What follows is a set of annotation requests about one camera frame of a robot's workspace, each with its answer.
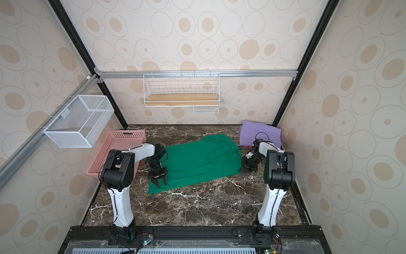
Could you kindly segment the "aluminium wall rail back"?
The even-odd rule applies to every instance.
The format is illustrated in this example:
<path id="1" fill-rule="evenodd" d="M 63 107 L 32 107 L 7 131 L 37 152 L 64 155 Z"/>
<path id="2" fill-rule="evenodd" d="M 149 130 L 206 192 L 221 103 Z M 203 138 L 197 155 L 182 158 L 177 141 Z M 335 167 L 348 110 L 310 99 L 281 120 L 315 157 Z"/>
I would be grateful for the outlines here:
<path id="1" fill-rule="evenodd" d="M 273 69 L 273 70 L 184 70 L 184 71 L 163 71 L 163 72 L 107 72 L 99 71 L 97 75 L 102 79 L 114 78 L 195 78 L 212 77 L 220 78 L 244 78 L 244 77 L 296 77 L 298 71 L 295 69 Z"/>

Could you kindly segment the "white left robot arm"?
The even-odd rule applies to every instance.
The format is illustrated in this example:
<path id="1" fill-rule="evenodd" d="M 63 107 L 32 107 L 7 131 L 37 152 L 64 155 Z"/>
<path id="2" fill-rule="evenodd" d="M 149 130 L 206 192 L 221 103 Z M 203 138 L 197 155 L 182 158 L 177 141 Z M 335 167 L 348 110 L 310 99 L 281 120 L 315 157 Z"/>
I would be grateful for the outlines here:
<path id="1" fill-rule="evenodd" d="M 144 143 L 131 149 L 109 151 L 99 173 L 99 180 L 107 188 L 112 200 L 114 219 L 111 229 L 114 237 L 135 239 L 135 221 L 130 201 L 135 163 L 146 159 L 149 164 L 148 178 L 159 187 L 159 180 L 167 183 L 167 168 L 161 161 L 163 157 L 167 158 L 168 154 L 161 144 Z"/>

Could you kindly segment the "aluminium wall rail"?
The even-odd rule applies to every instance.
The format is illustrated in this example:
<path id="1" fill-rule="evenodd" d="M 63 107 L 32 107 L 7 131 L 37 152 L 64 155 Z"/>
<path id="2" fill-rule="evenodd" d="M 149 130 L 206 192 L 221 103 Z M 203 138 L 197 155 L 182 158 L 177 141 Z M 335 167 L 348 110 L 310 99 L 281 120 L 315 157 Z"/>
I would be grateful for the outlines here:
<path id="1" fill-rule="evenodd" d="M 1 189 L 13 178 L 17 171 L 23 166 L 28 158 L 37 150 L 41 143 L 47 138 L 43 133 L 43 129 L 47 127 L 57 115 L 77 96 L 84 94 L 90 87 L 96 84 L 97 75 L 93 74 L 87 78 L 68 96 L 58 108 L 40 124 L 34 134 L 25 141 L 17 151 L 9 158 L 1 167 Z"/>
<path id="2" fill-rule="evenodd" d="M 195 78 L 212 77 L 220 78 L 244 78 L 244 77 L 296 77 L 298 71 L 295 69 L 273 69 L 273 70 L 184 70 L 184 71 L 163 71 L 163 72 L 107 72 L 99 71 L 97 75 L 102 79 L 114 78 Z"/>

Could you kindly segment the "folded purple t-shirt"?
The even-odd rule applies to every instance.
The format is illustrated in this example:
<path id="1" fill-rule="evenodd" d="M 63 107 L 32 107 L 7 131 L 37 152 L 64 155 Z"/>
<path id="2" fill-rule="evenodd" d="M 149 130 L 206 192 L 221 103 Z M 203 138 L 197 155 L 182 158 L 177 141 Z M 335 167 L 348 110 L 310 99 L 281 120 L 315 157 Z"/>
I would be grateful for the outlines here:
<path id="1" fill-rule="evenodd" d="M 282 146 L 281 129 L 265 123 L 244 121 L 240 129 L 240 146 L 251 147 L 255 139 L 270 141 L 278 148 Z"/>

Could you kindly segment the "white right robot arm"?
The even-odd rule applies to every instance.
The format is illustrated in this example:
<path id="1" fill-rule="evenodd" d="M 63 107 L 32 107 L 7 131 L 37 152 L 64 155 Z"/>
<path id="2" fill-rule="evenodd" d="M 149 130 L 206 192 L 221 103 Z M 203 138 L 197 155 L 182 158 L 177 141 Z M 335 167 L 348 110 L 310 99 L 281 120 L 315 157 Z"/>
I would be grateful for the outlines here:
<path id="1" fill-rule="evenodd" d="M 215 179 L 250 173 L 265 162 L 265 198 L 256 216 L 256 232 L 272 233 L 282 198 L 295 180 L 295 156 L 267 140 L 255 139 L 245 156 L 225 135 L 206 137 L 201 141 L 167 147 L 159 161 L 167 173 L 150 178 L 149 193 L 158 193 Z"/>

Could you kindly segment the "aluminium wall rail left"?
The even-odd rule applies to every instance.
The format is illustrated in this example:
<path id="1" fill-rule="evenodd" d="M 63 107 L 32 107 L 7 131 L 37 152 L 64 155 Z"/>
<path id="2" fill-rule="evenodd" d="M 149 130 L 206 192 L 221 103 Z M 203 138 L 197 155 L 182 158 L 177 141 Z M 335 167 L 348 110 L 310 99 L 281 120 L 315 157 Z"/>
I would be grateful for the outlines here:
<path id="1" fill-rule="evenodd" d="M 47 138 L 43 133 L 43 129 L 47 127 L 57 115 L 77 96 L 84 94 L 90 87 L 96 84 L 97 75 L 93 74 L 87 78 L 68 96 L 58 108 L 40 124 L 34 134 L 25 141 L 17 151 L 9 158 L 1 167 L 1 189 L 13 178 L 17 171 L 23 166 L 28 158 L 37 150 L 41 143 Z"/>

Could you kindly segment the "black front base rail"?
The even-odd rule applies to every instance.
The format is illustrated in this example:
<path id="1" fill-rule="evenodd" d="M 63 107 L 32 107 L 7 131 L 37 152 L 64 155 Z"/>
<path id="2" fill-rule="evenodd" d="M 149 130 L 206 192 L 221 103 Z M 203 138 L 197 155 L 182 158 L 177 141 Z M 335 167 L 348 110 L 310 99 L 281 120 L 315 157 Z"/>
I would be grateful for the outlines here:
<path id="1" fill-rule="evenodd" d="M 61 254 L 330 254 L 320 226 L 74 226 Z"/>

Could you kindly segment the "green t-shirt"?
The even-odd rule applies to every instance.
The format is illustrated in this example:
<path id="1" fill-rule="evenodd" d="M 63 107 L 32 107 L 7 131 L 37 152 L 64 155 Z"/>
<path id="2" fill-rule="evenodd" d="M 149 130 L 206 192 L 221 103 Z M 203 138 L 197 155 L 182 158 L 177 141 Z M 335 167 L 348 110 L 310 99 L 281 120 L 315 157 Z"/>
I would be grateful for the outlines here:
<path id="1" fill-rule="evenodd" d="M 166 152 L 161 163 L 167 168 L 167 183 L 150 183 L 149 194 L 236 175 L 242 166 L 241 149 L 225 134 L 166 147 Z"/>

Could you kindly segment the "white mesh wall basket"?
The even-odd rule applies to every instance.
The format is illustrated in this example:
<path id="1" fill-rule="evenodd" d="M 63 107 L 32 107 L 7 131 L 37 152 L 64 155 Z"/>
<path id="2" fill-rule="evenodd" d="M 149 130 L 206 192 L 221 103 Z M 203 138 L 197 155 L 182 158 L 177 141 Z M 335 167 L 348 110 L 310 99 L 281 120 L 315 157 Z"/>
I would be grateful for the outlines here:
<path id="1" fill-rule="evenodd" d="M 59 148 L 91 148 L 113 113 L 107 96 L 77 95 L 43 133 Z"/>

